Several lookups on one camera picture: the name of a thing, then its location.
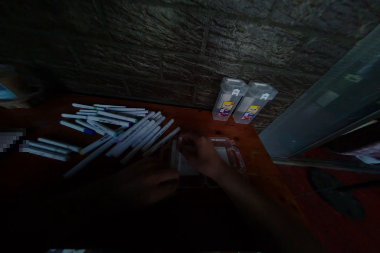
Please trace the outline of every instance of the label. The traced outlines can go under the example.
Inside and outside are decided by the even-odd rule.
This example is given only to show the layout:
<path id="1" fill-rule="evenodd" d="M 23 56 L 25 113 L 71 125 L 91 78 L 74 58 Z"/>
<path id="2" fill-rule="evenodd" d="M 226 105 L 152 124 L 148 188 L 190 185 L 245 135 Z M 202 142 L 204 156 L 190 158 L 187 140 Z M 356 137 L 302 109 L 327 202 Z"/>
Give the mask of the label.
<path id="1" fill-rule="evenodd" d="M 17 96 L 8 90 L 7 87 L 4 85 L 0 84 L 0 99 L 14 99 L 17 98 Z"/>
<path id="2" fill-rule="evenodd" d="M 244 120 L 252 119 L 255 113 L 257 113 L 260 108 L 261 108 L 260 106 L 254 106 L 254 105 L 250 106 L 248 110 L 245 112 L 245 114 L 241 117 L 241 119 L 244 119 Z"/>
<path id="3" fill-rule="evenodd" d="M 218 115 L 228 116 L 234 104 L 234 102 L 224 101 Z"/>

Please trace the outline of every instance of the marker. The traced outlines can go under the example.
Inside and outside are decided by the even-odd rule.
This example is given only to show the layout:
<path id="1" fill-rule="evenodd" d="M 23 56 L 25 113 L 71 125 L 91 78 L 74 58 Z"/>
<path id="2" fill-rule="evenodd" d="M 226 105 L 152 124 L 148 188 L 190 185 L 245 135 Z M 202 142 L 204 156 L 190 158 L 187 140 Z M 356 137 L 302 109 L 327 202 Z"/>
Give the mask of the marker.
<path id="1" fill-rule="evenodd" d="M 32 154 L 48 157 L 48 158 L 53 158 L 61 161 L 67 161 L 69 156 L 64 155 L 64 154 L 58 154 L 56 152 L 48 151 L 48 150 L 42 150 L 39 148 L 34 148 L 34 147 L 29 147 L 26 145 L 22 145 L 20 148 L 21 152 L 29 152 Z"/>
<path id="2" fill-rule="evenodd" d="M 61 114 L 62 117 L 72 118 L 72 119 L 87 119 L 86 115 L 72 115 L 72 114 Z"/>
<path id="3" fill-rule="evenodd" d="M 87 120 L 87 122 L 92 125 L 93 127 L 97 128 L 97 129 L 100 129 L 102 130 L 103 132 L 111 135 L 112 137 L 117 137 L 119 136 L 119 134 L 117 132 L 115 132 L 113 129 L 110 129 L 96 121 L 91 121 L 91 120 Z"/>
<path id="4" fill-rule="evenodd" d="M 84 128 L 82 126 L 78 126 L 78 125 L 73 124 L 73 123 L 69 123 L 69 122 L 66 122 L 66 121 L 60 121 L 59 123 L 61 125 L 67 126 L 69 128 L 73 128 L 75 130 L 84 132 L 84 133 L 89 134 L 89 135 L 94 135 L 95 134 L 95 131 L 93 131 L 92 129 Z"/>
<path id="5" fill-rule="evenodd" d="M 94 107 L 94 106 L 87 106 L 87 105 L 76 104 L 76 103 L 72 103 L 72 106 L 73 107 L 77 107 L 77 108 L 82 108 L 82 109 L 89 109 L 89 110 L 99 110 L 99 111 L 104 111 L 105 110 L 104 108 L 99 108 L 99 107 Z"/>
<path id="6" fill-rule="evenodd" d="M 105 117 L 87 116 L 87 120 L 99 121 L 101 123 L 109 123 L 112 125 L 121 125 L 124 127 L 130 127 L 132 125 L 131 123 L 126 122 L 126 121 L 119 121 L 119 120 L 109 119 L 109 118 L 105 118 Z"/>
<path id="7" fill-rule="evenodd" d="M 173 124 L 174 119 L 171 119 L 141 150 L 147 151 L 153 143 L 160 138 L 160 136 Z"/>
<path id="8" fill-rule="evenodd" d="M 107 111 L 144 111 L 144 108 L 107 108 Z"/>
<path id="9" fill-rule="evenodd" d="M 90 125 L 89 123 L 85 123 L 84 121 L 81 121 L 81 120 L 75 120 L 75 122 L 79 125 L 86 127 L 86 128 L 94 130 L 95 132 L 97 132 L 100 135 L 106 135 L 106 133 L 104 131 L 100 130 L 99 128 L 94 127 L 93 125 Z"/>
<path id="10" fill-rule="evenodd" d="M 119 113 L 125 113 L 125 114 L 130 114 L 130 115 L 136 115 L 136 114 L 145 114 L 149 113 L 148 110 L 141 110 L 141 111 L 120 111 Z"/>
<path id="11" fill-rule="evenodd" d="M 127 156 L 125 156 L 121 161 L 120 163 L 122 164 L 125 164 L 127 163 L 133 156 L 136 155 L 136 153 L 144 146 L 145 143 L 147 143 L 149 141 L 149 139 L 151 139 L 159 130 L 160 130 L 160 126 L 156 126 L 154 128 L 154 130 L 148 134 L 148 136 L 146 138 L 144 138 L 134 149 L 132 149 L 128 154 Z"/>
<path id="12" fill-rule="evenodd" d="M 67 155 L 67 154 L 69 154 L 71 152 L 71 150 L 69 150 L 69 149 L 54 147 L 54 146 L 51 146 L 51 145 L 48 145 L 48 144 L 44 144 L 44 143 L 31 142 L 31 141 L 28 141 L 28 140 L 25 141 L 25 144 L 29 145 L 29 146 L 34 146 L 36 148 L 50 150 L 52 152 L 58 152 L 58 153 L 65 154 L 65 155 Z"/>
<path id="13" fill-rule="evenodd" d="M 148 128 L 150 127 L 149 124 L 146 125 L 146 126 L 144 126 L 143 128 L 141 128 L 138 132 L 136 132 L 135 135 L 130 136 L 129 139 L 127 139 L 127 140 L 121 145 L 119 151 L 116 152 L 116 153 L 113 153 L 113 156 L 115 156 L 115 157 L 119 157 L 119 156 L 120 156 L 120 155 L 121 155 L 126 149 L 128 149 L 128 148 L 131 146 L 131 144 L 132 144 L 133 142 L 136 141 L 136 139 L 138 139 L 138 138 L 139 138 L 144 132 L 146 132 L 146 131 L 148 130 Z"/>
<path id="14" fill-rule="evenodd" d="M 106 156 L 107 157 L 111 157 L 111 156 L 114 156 L 114 153 L 119 153 L 121 151 L 121 149 L 123 149 L 123 144 L 128 140 L 130 139 L 136 132 L 140 131 L 141 128 L 143 128 L 144 126 L 146 126 L 147 124 L 149 124 L 150 121 L 149 120 L 145 120 L 139 127 L 135 128 L 134 130 L 132 130 L 131 132 L 129 132 L 128 136 L 122 138 L 124 136 L 124 133 L 121 134 L 119 137 L 118 137 L 118 144 L 115 145 L 113 148 L 111 148 L 107 153 L 106 153 Z"/>
<path id="15" fill-rule="evenodd" d="M 117 115 L 117 114 L 114 114 L 114 113 L 107 113 L 107 112 L 104 112 L 104 111 L 98 111 L 98 114 L 106 116 L 106 117 L 111 117 L 111 118 L 123 120 L 123 121 L 130 121 L 131 123 L 137 123 L 137 121 L 138 121 L 138 119 L 134 119 L 134 118 L 131 118 L 131 117 L 126 117 L 126 116 L 123 116 L 123 115 Z"/>
<path id="16" fill-rule="evenodd" d="M 79 112 L 84 112 L 84 113 L 97 113 L 97 110 L 79 110 Z"/>
<path id="17" fill-rule="evenodd" d="M 79 164 L 74 166 L 71 170 L 66 172 L 63 177 L 64 178 L 70 178 L 72 175 L 74 175 L 76 172 L 81 170 L 84 166 L 89 164 L 92 160 L 97 158 L 100 154 L 102 154 L 104 151 L 106 151 L 107 148 L 109 148 L 112 144 L 115 143 L 115 140 L 110 139 L 106 143 L 104 143 L 101 147 L 99 147 L 97 150 L 95 150 L 93 153 L 91 153 L 89 156 L 87 156 L 85 159 L 83 159 Z"/>
<path id="18" fill-rule="evenodd" d="M 158 111 L 158 112 L 152 117 L 152 119 L 156 119 L 159 115 L 161 115 L 161 111 Z"/>
<path id="19" fill-rule="evenodd" d="M 47 144 L 56 145 L 56 146 L 60 146 L 60 147 L 66 148 L 66 149 L 70 149 L 71 151 L 75 151 L 75 152 L 79 152 L 82 149 L 79 146 L 70 145 L 70 144 L 66 144 L 66 143 L 62 143 L 62 142 L 57 142 L 55 140 L 49 140 L 47 138 L 37 138 L 37 140 L 39 142 L 44 142 Z"/>
<path id="20" fill-rule="evenodd" d="M 177 127 L 175 130 L 173 130 L 171 133 L 169 133 L 167 136 L 165 136 L 163 139 L 161 139 L 159 142 L 157 142 L 155 145 L 153 145 L 150 149 L 148 149 L 143 156 L 148 157 L 152 153 L 154 153 L 157 149 L 159 149 L 161 146 L 163 146 L 166 142 L 168 142 L 173 136 L 175 136 L 179 131 L 181 130 L 180 127 Z"/>
<path id="21" fill-rule="evenodd" d="M 157 126 L 162 124 L 162 122 L 166 119 L 166 117 L 163 117 L 159 115 L 158 120 L 154 125 L 152 125 L 142 136 L 140 136 L 133 144 L 132 147 L 136 147 L 137 144 L 139 144 L 147 135 L 149 135 Z"/>

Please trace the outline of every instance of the plastic box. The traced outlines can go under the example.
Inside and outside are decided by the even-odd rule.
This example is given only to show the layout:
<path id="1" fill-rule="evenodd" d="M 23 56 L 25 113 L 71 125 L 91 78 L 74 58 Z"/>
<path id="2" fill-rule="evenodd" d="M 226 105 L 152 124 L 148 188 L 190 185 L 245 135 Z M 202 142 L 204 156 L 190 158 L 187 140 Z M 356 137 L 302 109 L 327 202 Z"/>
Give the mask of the plastic box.
<path id="1" fill-rule="evenodd" d="M 234 112 L 233 118 L 236 123 L 249 124 L 278 93 L 271 85 L 265 83 L 250 82 L 248 87 Z"/>
<path id="2" fill-rule="evenodd" d="M 245 163 L 240 155 L 239 149 L 234 145 L 233 140 L 228 138 L 211 138 L 215 148 L 222 159 L 230 166 L 236 168 L 239 173 L 246 171 Z M 162 147 L 160 157 L 170 161 L 171 168 L 177 169 L 181 178 L 179 181 L 181 188 L 200 188 L 204 185 L 208 187 L 218 187 L 212 180 L 196 171 L 186 158 L 177 150 L 177 140 L 169 142 Z"/>
<path id="3" fill-rule="evenodd" d="M 228 120 L 247 90 L 248 85 L 243 80 L 224 77 L 220 83 L 220 92 L 213 109 L 213 119 Z"/>

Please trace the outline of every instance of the floor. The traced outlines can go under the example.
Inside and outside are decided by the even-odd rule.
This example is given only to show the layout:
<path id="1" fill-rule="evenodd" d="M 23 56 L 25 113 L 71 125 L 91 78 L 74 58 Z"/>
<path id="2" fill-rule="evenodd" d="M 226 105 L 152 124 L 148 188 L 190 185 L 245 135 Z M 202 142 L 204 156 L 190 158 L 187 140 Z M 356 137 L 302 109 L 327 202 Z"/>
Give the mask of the floor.
<path id="1" fill-rule="evenodd" d="M 308 168 L 279 165 L 277 167 L 305 214 L 310 228 L 330 252 L 379 252 L 380 187 L 355 190 L 365 209 L 364 220 L 353 220 L 336 212 L 318 194 L 312 192 Z M 379 179 L 380 175 L 325 169 L 345 184 Z"/>

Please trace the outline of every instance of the stone wall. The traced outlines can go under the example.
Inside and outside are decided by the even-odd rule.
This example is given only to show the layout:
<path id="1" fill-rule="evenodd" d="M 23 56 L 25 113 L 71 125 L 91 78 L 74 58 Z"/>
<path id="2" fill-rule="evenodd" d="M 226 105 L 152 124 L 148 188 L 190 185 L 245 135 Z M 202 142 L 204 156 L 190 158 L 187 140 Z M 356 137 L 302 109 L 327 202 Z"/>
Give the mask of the stone wall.
<path id="1" fill-rule="evenodd" d="M 211 109 L 223 77 L 278 91 L 258 131 L 378 23 L 380 0 L 1 0 L 3 62 L 70 91 Z"/>

